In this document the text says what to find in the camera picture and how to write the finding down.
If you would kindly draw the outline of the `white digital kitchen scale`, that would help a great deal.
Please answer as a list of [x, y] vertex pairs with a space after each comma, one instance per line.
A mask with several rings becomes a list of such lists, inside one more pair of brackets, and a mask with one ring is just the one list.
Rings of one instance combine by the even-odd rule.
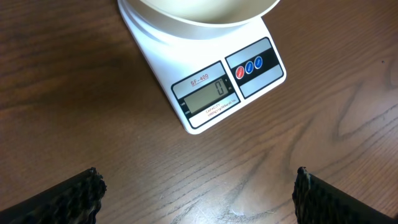
[[286, 69], [262, 17], [212, 39], [151, 26], [119, 0], [121, 16], [185, 130], [199, 134], [282, 84]]

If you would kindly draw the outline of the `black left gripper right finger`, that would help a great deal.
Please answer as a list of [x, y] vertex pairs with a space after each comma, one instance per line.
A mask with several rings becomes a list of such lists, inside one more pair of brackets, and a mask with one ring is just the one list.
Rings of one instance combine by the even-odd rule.
[[304, 167], [297, 170], [292, 200], [298, 224], [397, 224]]

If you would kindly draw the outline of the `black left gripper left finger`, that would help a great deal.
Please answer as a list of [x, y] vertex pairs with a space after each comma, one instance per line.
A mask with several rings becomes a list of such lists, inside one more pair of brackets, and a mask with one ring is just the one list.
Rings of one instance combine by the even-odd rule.
[[95, 224], [106, 189], [92, 167], [1, 211], [1, 223]]

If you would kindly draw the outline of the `white round bowl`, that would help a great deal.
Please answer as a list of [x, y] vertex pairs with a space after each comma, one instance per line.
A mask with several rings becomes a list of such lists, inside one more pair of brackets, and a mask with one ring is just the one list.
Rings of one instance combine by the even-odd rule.
[[212, 39], [262, 17], [279, 0], [127, 0], [156, 29], [186, 39]]

